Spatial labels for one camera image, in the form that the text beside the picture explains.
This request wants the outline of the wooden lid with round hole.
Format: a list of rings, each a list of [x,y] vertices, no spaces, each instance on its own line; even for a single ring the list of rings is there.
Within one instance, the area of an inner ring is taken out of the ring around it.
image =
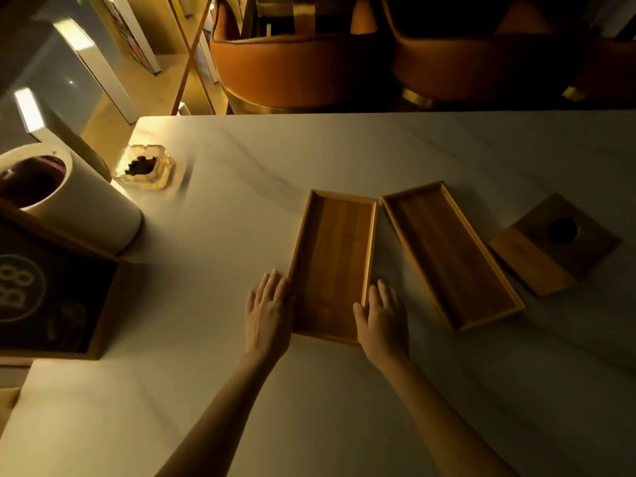
[[[622,240],[554,193],[502,230],[489,247],[536,296],[584,280]]]

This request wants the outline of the leaning picture frame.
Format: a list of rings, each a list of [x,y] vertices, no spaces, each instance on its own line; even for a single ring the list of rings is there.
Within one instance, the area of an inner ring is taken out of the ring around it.
[[[133,58],[150,74],[161,73],[160,64],[128,0],[103,0],[117,32],[129,47]]]

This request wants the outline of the white cylindrical bin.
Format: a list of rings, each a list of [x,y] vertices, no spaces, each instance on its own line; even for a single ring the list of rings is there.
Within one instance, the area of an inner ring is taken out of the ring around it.
[[[71,150],[30,143],[0,154],[0,201],[111,255],[137,236],[142,212]]]

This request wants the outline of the orange upholstered chair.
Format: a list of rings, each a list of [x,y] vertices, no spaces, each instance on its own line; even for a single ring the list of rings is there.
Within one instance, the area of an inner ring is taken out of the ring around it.
[[[209,48],[234,114],[379,110],[388,63],[372,2],[355,0],[348,33],[246,38],[216,0]]]
[[[559,105],[583,34],[538,0],[382,0],[401,110]]]

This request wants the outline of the white rectangular beam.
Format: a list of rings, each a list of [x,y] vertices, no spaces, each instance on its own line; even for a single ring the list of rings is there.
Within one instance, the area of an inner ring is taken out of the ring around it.
[[[53,26],[95,78],[125,121],[129,125],[136,123],[140,118],[140,112],[96,43],[71,18],[55,22]]]
[[[111,171],[104,159],[77,135],[56,113],[43,102],[38,102],[34,92],[20,88],[13,93],[20,118],[27,134],[42,143],[58,145],[88,163],[108,183]]]

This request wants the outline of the rectangular bamboo tray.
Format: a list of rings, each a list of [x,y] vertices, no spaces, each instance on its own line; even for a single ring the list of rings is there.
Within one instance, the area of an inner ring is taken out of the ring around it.
[[[451,334],[527,308],[443,181],[380,200]]]
[[[378,200],[312,189],[288,281],[298,335],[358,345],[355,303],[368,304]]]

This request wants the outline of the dark board with wooden frame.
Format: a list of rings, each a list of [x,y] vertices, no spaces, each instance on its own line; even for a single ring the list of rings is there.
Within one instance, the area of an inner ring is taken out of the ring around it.
[[[100,360],[131,268],[0,199],[0,365]]]

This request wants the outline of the person's right forearm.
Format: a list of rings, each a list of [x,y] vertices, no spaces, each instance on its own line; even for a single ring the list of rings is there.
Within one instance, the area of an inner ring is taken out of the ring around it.
[[[441,477],[519,477],[409,359],[373,361],[409,413]]]

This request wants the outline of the person's left forearm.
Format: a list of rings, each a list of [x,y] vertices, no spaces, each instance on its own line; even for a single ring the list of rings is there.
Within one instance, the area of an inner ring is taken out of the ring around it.
[[[280,356],[243,354],[202,416],[155,477],[227,477],[254,403]]]

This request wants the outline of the glass ashtray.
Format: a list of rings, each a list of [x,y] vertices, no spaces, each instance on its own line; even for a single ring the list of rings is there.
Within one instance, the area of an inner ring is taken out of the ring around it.
[[[160,191],[170,182],[174,159],[163,145],[126,146],[111,171],[117,182],[135,189]]]

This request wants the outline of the person's left hand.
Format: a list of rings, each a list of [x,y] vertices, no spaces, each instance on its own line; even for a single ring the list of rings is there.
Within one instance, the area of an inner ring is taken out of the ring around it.
[[[265,284],[271,272],[263,276],[254,290],[256,314],[245,315],[245,354],[272,369],[289,348],[294,318],[287,320],[287,300],[292,293],[281,272],[277,299],[265,302]]]

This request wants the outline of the wooden easel legs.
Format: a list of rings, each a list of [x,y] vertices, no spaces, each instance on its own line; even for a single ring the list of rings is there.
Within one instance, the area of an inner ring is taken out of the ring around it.
[[[193,115],[211,116],[215,110],[200,73],[196,54],[200,37],[212,0],[168,0],[183,39],[188,55],[185,73],[181,82],[179,102],[183,102]]]

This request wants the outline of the person's right hand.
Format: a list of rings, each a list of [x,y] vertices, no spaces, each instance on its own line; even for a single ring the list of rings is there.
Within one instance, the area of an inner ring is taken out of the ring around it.
[[[377,283],[368,292],[368,331],[357,339],[368,360],[385,372],[393,364],[408,359],[408,312],[397,291],[392,287],[392,310],[377,307]]]

